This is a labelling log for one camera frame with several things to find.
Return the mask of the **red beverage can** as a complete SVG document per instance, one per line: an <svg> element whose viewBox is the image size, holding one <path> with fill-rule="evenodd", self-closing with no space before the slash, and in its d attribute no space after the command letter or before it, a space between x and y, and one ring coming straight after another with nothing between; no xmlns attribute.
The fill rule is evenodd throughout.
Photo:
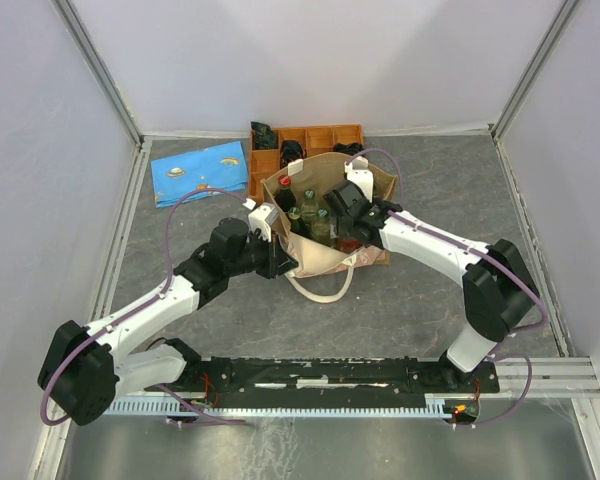
<svg viewBox="0 0 600 480"><path fill-rule="evenodd" d="M353 239L340 239L338 241L338 248L341 252L350 254L355 252L362 247L362 244Z"/></svg>

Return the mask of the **burlap canvas tote bag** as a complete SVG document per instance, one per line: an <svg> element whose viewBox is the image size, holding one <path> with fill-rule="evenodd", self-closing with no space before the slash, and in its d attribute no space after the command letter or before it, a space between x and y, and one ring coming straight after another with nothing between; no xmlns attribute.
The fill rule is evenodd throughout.
<svg viewBox="0 0 600 480"><path fill-rule="evenodd" d="M282 247L298 265L286 274L291 285L307 299L322 304L340 300L348 291L358 267L384 263L378 247L363 246L337 231L336 213L324 196L343 180L359 181L369 198L390 200L399 177L370 164L358 155L323 153L295 160L261 180L263 200L275 206L279 219L274 230ZM318 295L300 284L302 279L344 271L345 281L332 295Z"/></svg>

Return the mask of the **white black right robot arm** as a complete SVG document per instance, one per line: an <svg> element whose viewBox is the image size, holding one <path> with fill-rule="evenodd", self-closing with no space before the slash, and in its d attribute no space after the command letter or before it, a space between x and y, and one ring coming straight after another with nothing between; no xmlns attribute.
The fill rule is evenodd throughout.
<svg viewBox="0 0 600 480"><path fill-rule="evenodd" d="M379 197L367 199L344 180L323 195L336 217L336 232L364 246L412 258L457 283L467 324L442 356L439 379L461 391L475 369L536 307L547 309L519 249L508 240L472 241L429 225L401 206Z"/></svg>

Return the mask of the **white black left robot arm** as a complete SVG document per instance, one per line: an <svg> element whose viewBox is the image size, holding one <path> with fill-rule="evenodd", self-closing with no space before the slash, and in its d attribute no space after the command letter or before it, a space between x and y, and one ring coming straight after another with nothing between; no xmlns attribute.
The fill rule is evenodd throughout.
<svg viewBox="0 0 600 480"><path fill-rule="evenodd" d="M297 265L276 233L222 220L208 242L149 293L86 326L69 320L56 330L38 376L42 421L56 423L49 403L64 411L65 420L84 426L131 393L167 384L192 389L201 378L193 349L177 339L152 351L138 353L136 347L225 292L231 278L255 273L274 279Z"/></svg>

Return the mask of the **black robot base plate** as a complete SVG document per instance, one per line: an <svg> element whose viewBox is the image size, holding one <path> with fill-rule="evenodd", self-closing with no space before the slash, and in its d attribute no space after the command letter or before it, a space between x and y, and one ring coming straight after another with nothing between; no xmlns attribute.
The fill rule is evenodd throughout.
<svg viewBox="0 0 600 480"><path fill-rule="evenodd" d="M500 391L495 365L468 374L438 360L398 358L268 359L211 357L166 385L219 409L275 412L420 408L429 394L471 398Z"/></svg>

